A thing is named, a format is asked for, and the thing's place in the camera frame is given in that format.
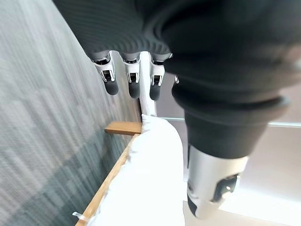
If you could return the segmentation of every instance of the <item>white pillow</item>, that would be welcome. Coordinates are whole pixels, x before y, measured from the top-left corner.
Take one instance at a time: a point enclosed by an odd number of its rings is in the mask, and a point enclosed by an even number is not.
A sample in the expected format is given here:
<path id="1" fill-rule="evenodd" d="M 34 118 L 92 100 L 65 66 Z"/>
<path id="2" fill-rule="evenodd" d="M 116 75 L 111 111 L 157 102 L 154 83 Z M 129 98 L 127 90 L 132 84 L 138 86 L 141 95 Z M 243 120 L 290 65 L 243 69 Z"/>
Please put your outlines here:
<path id="1" fill-rule="evenodd" d="M 180 137 L 152 116 L 143 115 L 142 129 L 88 226 L 185 226 Z"/>

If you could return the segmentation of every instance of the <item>textured wall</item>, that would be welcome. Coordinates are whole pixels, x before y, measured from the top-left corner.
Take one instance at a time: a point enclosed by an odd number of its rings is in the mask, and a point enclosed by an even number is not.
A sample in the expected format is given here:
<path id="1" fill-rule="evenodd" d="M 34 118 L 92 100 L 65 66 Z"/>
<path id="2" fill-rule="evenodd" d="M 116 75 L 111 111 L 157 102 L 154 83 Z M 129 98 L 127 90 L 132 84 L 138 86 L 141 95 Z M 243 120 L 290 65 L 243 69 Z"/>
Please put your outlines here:
<path id="1" fill-rule="evenodd" d="M 129 140 L 104 127 L 138 121 L 137 103 L 118 57 L 106 94 L 50 0 L 4 0 L 0 15 L 0 226 L 73 225 Z"/>

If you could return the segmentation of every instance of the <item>black rubber fingertip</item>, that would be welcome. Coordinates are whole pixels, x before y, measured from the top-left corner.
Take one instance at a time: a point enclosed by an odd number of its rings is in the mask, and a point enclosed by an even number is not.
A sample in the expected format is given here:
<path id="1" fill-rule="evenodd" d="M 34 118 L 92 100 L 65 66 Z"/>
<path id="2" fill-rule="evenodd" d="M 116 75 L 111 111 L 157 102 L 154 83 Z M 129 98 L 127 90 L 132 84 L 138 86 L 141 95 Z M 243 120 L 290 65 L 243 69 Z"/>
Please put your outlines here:
<path id="1" fill-rule="evenodd" d="M 116 95 L 118 93 L 118 83 L 117 81 L 108 81 L 104 83 L 105 89 L 108 94 Z"/>
<path id="2" fill-rule="evenodd" d="M 150 98 L 154 101 L 159 100 L 161 87 L 158 85 L 150 86 Z"/>
<path id="3" fill-rule="evenodd" d="M 140 82 L 132 82 L 128 84 L 128 92 L 133 99 L 137 99 L 140 96 Z"/>

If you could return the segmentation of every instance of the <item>robotic hand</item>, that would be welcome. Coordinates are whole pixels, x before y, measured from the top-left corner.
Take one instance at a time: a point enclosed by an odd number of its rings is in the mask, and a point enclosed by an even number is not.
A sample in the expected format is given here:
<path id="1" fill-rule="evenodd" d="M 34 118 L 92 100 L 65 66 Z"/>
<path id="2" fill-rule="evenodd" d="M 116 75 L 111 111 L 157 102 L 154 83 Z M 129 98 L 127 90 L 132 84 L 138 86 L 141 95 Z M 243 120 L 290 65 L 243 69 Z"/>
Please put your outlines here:
<path id="1" fill-rule="evenodd" d="M 207 217 L 233 192 L 267 123 L 285 111 L 280 89 L 300 79 L 301 1 L 54 2 L 109 94 L 118 91 L 110 50 L 123 58 L 133 98 L 141 51 L 151 54 L 152 99 L 164 67 L 177 75 L 172 94 L 188 130 L 188 204 Z"/>

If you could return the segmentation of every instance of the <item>wooden bed frame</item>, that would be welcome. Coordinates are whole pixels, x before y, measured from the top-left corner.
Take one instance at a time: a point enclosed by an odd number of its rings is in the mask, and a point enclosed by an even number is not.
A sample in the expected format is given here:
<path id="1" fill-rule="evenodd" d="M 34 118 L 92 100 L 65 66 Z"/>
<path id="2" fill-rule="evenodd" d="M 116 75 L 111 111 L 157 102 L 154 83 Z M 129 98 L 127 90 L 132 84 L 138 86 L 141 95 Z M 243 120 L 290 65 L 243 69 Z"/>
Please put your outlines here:
<path id="1" fill-rule="evenodd" d="M 85 209 L 83 215 L 86 218 L 91 218 L 95 211 L 97 210 L 100 201 L 103 198 L 103 195 L 107 191 L 111 181 L 113 178 L 118 174 L 121 166 L 126 162 L 129 149 L 133 140 L 141 134 L 141 122 L 129 122 L 129 121 L 113 121 L 110 125 L 105 128 L 105 131 L 110 134 L 123 134 L 123 135 L 131 135 L 133 138 L 130 140 L 126 148 L 124 149 L 123 153 L 116 161 L 115 165 L 113 166 L 112 170 L 109 172 L 106 179 L 103 181 L 102 185 L 94 195 L 93 199 Z M 84 220 L 78 220 L 75 226 L 85 226 L 87 223 Z"/>

